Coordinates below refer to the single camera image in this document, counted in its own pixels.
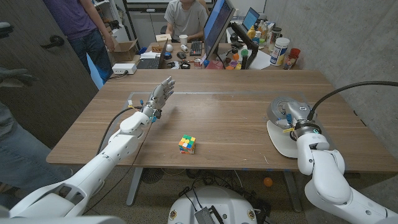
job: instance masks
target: purple shirt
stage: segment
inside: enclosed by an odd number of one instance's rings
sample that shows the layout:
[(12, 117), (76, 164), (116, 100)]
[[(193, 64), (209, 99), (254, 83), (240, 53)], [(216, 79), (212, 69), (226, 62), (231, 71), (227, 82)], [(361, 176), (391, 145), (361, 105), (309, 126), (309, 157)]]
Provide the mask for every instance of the purple shirt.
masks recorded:
[(43, 2), (68, 40), (84, 37), (96, 29), (79, 0), (43, 0)]

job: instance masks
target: white robotic arm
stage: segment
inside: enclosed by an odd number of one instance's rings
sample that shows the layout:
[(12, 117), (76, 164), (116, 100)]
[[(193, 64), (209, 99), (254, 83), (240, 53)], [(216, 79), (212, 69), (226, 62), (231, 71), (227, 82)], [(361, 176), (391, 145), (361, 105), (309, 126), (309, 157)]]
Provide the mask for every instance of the white robotic arm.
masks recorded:
[(81, 215), (90, 197), (101, 186), (113, 167), (136, 151), (138, 141), (144, 134), (142, 128), (150, 123), (153, 116), (160, 118), (160, 109), (173, 93), (174, 83), (175, 81), (169, 77), (155, 87), (146, 105), (120, 124), (120, 129), (110, 137), (108, 145), (101, 153), (73, 177), (37, 189), (26, 196), (9, 211), (10, 218)]
[(398, 214), (373, 202), (349, 186), (343, 174), (345, 163), (339, 151), (330, 145), (313, 120), (307, 120), (310, 107), (289, 97), (276, 98), (267, 115), (282, 129), (291, 128), (297, 142), (298, 169), (312, 180), (305, 195), (318, 208), (351, 223), (377, 223)]

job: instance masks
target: white box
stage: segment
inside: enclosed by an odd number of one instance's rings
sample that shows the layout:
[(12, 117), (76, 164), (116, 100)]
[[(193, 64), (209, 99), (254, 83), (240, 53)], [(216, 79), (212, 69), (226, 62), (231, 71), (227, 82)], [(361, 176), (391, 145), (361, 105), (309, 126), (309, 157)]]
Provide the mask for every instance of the white box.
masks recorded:
[(127, 74), (134, 74), (137, 70), (135, 63), (116, 63), (112, 67), (115, 75), (122, 75), (127, 71)]

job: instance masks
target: wooden table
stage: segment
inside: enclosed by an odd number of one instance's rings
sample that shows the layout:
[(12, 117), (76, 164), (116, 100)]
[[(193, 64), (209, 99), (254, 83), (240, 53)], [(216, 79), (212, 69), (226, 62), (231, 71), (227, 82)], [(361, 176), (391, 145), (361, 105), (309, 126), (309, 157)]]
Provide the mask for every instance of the wooden table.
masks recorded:
[[(151, 43), (150, 46), (148, 47), (148, 49), (146, 50), (146, 52), (150, 52), (150, 51), (152, 50), (151, 46), (157, 46), (157, 45), (158, 45), (158, 44), (157, 44), (156, 42)], [(172, 58), (169, 59), (169, 60), (165, 60), (165, 62), (164, 62), (163, 65), (162, 65), (162, 68), (163, 68), (163, 69), (170, 68), (170, 65), (167, 66), (167, 63), (169, 63), (169, 62), (172, 62), (172, 61), (175, 61), (175, 60), (181, 61), (181, 59), (179, 59), (179, 58), (177, 57), (177, 53), (182, 51), (182, 50), (181, 50), (181, 47), (180, 47), (181, 44), (179, 44), (179, 43), (171, 43), (171, 45), (173, 46), (173, 51), (171, 52)], [(188, 49), (191, 49), (191, 43), (188, 43), (187, 47), (188, 47)], [(228, 44), (228, 43), (220, 43), (219, 46), (218, 46), (218, 52), (219, 52), (220, 55), (223, 54), (223, 53), (228, 52), (229, 50), (231, 50), (231, 44)], [(267, 48), (267, 47), (264, 47), (264, 48), (261, 49), (260, 51), (262, 51), (262, 52), (264, 52), (264, 53), (266, 53), (266, 54), (269, 54), (269, 51), (268, 51), (268, 48)], [(186, 55), (187, 55), (186, 60), (191, 61), (191, 60), (195, 60), (196, 58), (202, 58), (202, 57), (204, 56), (204, 54), (205, 54), (205, 45), (202, 44), (201, 56), (189, 56), (189, 52), (188, 52), (188, 53), (186, 53)], [(210, 57), (210, 59), (211, 59), (211, 60), (216, 60), (216, 55), (213, 54), (213, 55)], [(298, 66), (294, 66), (292, 69), (293, 69), (293, 70), (296, 70), (296, 69), (298, 69)], [(266, 67), (266, 68), (263, 69), (263, 70), (283, 70), (283, 66), (273, 66), (273, 65), (270, 65), (270, 66)]]
[[(282, 156), (272, 145), (266, 128), (266, 109), (275, 97), (282, 95), (313, 105), (334, 90), (320, 72), (192, 71), (138, 70), (134, 75), (108, 81), (55, 146), (47, 161), (86, 164), (95, 156), (110, 120), (127, 106), (126, 101), (132, 99), (135, 105), (140, 99), (146, 101), (156, 85), (172, 76), (175, 94), (162, 108), (161, 119), (150, 127), (139, 153), (120, 165), (298, 170), (297, 160)], [(398, 172), (398, 162), (340, 95), (327, 99), (317, 111), (327, 135), (345, 159), (347, 172)], [(132, 111), (122, 115), (120, 120), (130, 115)], [(197, 139), (193, 155), (179, 151), (178, 142), (184, 134)]]

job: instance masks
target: table leg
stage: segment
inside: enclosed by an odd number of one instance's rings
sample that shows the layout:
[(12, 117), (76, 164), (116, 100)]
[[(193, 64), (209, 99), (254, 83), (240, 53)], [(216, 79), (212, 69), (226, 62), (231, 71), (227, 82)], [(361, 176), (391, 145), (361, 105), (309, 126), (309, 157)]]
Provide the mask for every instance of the table leg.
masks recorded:
[(134, 174), (132, 175), (129, 195), (127, 196), (127, 202), (126, 202), (128, 206), (133, 205), (134, 200), (137, 197), (138, 187), (139, 187), (139, 183), (141, 181), (142, 170), (144, 170), (144, 168), (142, 168), (142, 167), (136, 167), (134, 169)]
[(293, 210), (295, 212), (302, 212), (299, 194), (297, 193), (296, 184), (294, 182), (293, 172), (284, 171), (285, 182), (287, 186), (287, 191), (289, 193), (290, 199), (293, 204)]

